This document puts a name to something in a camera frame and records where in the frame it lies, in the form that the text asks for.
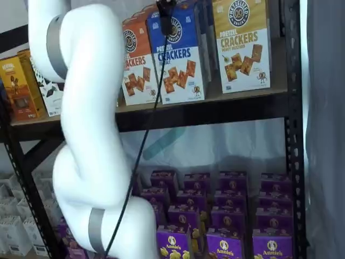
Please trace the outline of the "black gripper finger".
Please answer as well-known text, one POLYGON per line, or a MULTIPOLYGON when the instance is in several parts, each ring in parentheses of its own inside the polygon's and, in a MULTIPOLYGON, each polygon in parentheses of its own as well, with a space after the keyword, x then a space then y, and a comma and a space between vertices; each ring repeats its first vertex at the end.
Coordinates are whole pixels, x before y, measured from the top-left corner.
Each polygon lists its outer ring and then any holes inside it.
POLYGON ((174 0, 159 0, 157 1, 157 8, 160 16, 161 31, 164 35, 172 33, 172 15, 175 8, 174 0))

